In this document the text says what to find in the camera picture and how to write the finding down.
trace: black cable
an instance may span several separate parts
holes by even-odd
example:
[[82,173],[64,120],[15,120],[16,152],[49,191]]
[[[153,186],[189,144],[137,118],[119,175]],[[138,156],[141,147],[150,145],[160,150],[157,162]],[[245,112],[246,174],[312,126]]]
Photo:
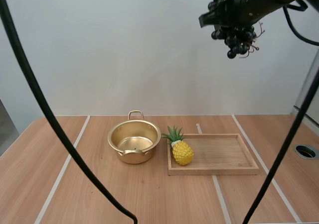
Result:
[[289,130],[289,133],[284,141],[284,144],[283,146],[281,147],[277,157],[276,157],[276,160],[274,161],[274,164],[273,166],[271,167],[267,177],[266,177],[266,180],[263,184],[263,186],[261,187],[253,205],[250,207],[244,221],[243,221],[243,224],[247,224],[250,217],[252,216],[252,214],[254,213],[255,209],[257,208],[258,204],[260,203],[261,199],[263,198],[264,194],[266,193],[266,190],[268,189],[268,186],[270,185],[271,183],[271,180],[273,179],[281,161],[283,160],[287,150],[288,150],[288,147],[290,145],[290,143],[292,142],[301,122],[303,121],[303,118],[310,106],[310,103],[311,101],[313,100],[315,94],[316,94],[316,91],[318,89],[318,86],[319,86],[319,69],[316,73],[316,76],[308,90],[308,93],[306,95],[306,98],[303,102],[303,104],[301,105],[301,108],[295,118],[295,121],[293,123],[293,125],[291,126],[290,130]]
[[308,8],[307,3],[305,3],[303,0],[296,0],[296,2],[299,4],[299,6],[288,4],[286,5],[287,8],[296,10],[296,11],[306,11]]
[[22,45],[20,43],[18,34],[16,32],[9,8],[7,6],[6,0],[0,0],[0,16],[3,22],[3,26],[5,28],[6,34],[9,38],[11,47],[14,51],[15,57],[20,65],[20,68],[36,98],[37,102],[39,103],[40,108],[42,109],[45,117],[47,118],[48,122],[50,123],[52,129],[56,133],[56,135],[61,140],[64,147],[68,150],[71,154],[74,161],[79,165],[81,170],[84,174],[91,180],[91,182],[100,190],[100,192],[123,214],[130,217],[134,224],[138,223],[138,220],[134,214],[126,210],[112,195],[111,193],[103,186],[103,184],[94,176],[92,171],[89,167],[85,164],[79,153],[73,147],[72,143],[64,133],[63,129],[61,128],[60,124],[56,120],[54,114],[52,113],[46,99],[40,89],[40,86],[32,72],[32,69],[29,65],[27,57],[24,53]]
[[314,46],[319,46],[319,42],[316,42],[316,41],[311,41],[303,36],[301,36],[297,30],[295,29],[295,27],[293,26],[293,23],[291,22],[291,19],[290,19],[290,16],[289,16],[289,13],[288,13],[288,9],[286,6],[283,6],[283,10],[284,10],[284,13],[285,13],[285,17],[286,17],[286,20],[287,20],[287,23],[288,23],[288,26],[290,27],[291,31],[294,33],[294,35],[299,38],[301,41],[304,41],[306,43],[309,43],[311,45],[314,45]]
[[[296,110],[300,110],[300,108],[298,106],[294,106],[294,108]],[[305,114],[305,116],[307,117],[307,119],[309,119],[311,121],[311,123],[313,123],[317,128],[319,128],[319,123],[317,121],[315,121],[313,118],[311,118],[308,114]]]

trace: round hole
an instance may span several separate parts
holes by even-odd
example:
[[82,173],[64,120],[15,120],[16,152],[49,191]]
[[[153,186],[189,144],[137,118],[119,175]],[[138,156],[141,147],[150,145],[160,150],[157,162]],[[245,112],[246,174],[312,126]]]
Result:
[[299,155],[306,158],[314,158],[316,156],[316,153],[311,148],[303,145],[296,146],[296,151],[299,153]]

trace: tray rim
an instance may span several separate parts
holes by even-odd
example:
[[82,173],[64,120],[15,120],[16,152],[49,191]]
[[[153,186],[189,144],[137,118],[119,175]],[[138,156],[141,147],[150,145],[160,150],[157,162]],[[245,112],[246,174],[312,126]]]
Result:
[[[223,170],[227,170],[229,171],[229,173],[231,173],[232,171],[237,171],[237,170],[247,170],[247,173],[243,172],[242,174],[236,174],[236,175],[257,175],[259,173],[259,167],[255,161],[255,159],[253,158],[252,154],[249,152],[249,149],[247,147],[247,145],[245,144],[243,138],[241,137],[241,135],[239,133],[205,133],[205,134],[201,134],[201,133],[186,133],[183,134],[183,136],[185,137],[185,139],[187,138],[211,138],[211,137],[220,137],[220,138],[227,138],[227,137],[233,137],[233,138],[237,138],[238,139],[238,143],[241,147],[241,150],[243,152],[243,154],[245,155],[247,161],[251,164],[251,167],[232,167],[232,168],[212,168],[212,167],[187,167],[187,166],[181,166],[181,167],[177,167],[177,168],[173,168],[171,166],[171,150],[170,150],[170,144],[169,144],[169,140],[166,140],[167,143],[167,158],[168,158],[168,175],[169,176],[179,176],[179,175],[190,175],[191,174],[187,174],[187,171],[198,171],[198,175],[201,175],[200,173],[208,173],[209,171],[211,171],[212,174],[203,174],[203,175],[215,175],[213,174],[214,172],[218,172],[218,171],[223,171]],[[185,171],[185,174],[174,174],[174,172],[176,171]]]

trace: wooden tray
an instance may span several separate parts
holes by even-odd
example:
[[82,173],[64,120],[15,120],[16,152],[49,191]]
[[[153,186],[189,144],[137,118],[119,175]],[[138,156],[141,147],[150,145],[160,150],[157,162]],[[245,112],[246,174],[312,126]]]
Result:
[[176,163],[167,141],[168,175],[255,175],[259,168],[243,139],[235,134],[184,134],[194,159]]

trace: wooden table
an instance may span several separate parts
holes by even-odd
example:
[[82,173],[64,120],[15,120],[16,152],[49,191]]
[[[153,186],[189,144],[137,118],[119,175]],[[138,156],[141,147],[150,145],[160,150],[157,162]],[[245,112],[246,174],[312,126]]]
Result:
[[[239,224],[254,201],[294,117],[291,115],[147,116],[162,131],[239,133],[260,167],[252,176],[168,176],[165,141],[146,163],[119,161],[108,131],[124,116],[58,117],[85,162],[140,224]],[[251,223],[319,222],[319,160],[304,160],[296,144],[319,148],[305,125],[298,131]],[[0,158],[0,223],[132,221],[85,177],[45,119],[33,122]]]

